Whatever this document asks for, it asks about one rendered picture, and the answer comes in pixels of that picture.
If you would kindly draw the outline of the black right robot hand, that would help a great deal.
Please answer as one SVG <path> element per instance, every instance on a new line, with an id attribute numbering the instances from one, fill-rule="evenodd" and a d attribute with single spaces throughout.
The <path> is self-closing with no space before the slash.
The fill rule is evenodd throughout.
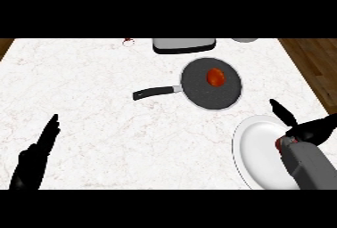
<path id="1" fill-rule="evenodd" d="M 299 124 L 290 110 L 271 99 L 272 112 L 291 129 L 285 132 L 287 137 L 294 137 L 299 142 L 308 142 L 319 146 L 331 137 L 337 128 L 337 113 L 325 118 Z"/>

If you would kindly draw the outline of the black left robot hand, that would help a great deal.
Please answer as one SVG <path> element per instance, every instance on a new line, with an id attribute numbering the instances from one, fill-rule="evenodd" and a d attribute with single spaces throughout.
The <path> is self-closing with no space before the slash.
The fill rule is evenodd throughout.
<path id="1" fill-rule="evenodd" d="M 58 115 L 49 120 L 39 141 L 18 155 L 18 166 L 12 175 L 9 190 L 37 191 L 41 186 L 49 155 L 59 135 Z"/>

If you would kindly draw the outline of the white round plate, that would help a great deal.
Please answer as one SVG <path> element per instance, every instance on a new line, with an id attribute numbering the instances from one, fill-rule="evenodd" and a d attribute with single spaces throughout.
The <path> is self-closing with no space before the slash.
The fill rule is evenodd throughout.
<path id="1" fill-rule="evenodd" d="M 275 147 L 288 127 L 271 116 L 251 116 L 237 126 L 232 154 L 238 174 L 251 190 L 297 190 Z"/>

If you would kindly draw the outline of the dark grey frying pan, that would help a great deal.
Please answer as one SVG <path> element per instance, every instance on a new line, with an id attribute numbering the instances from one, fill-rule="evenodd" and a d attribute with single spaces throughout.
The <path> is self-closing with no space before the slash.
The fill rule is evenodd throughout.
<path id="1" fill-rule="evenodd" d="M 204 57 L 188 63 L 179 85 L 154 87 L 133 93 L 133 100 L 182 93 L 204 110 L 229 109 L 243 93 L 243 82 L 234 67 L 220 59 Z"/>

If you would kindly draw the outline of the red tomato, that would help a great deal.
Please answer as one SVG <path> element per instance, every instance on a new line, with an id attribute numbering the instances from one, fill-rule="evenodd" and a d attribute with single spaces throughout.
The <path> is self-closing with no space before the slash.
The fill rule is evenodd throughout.
<path id="1" fill-rule="evenodd" d="M 209 70 L 207 73 L 207 82 L 211 86 L 220 87 L 225 84 L 225 74 L 223 71 L 217 68 Z"/>

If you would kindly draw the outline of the grey and black appliance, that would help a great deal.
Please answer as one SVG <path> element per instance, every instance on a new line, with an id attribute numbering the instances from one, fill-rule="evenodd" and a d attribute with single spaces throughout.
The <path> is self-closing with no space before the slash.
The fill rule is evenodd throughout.
<path id="1" fill-rule="evenodd" d="M 180 54 L 209 51 L 216 46 L 214 38 L 154 38 L 152 50 L 157 54 Z"/>

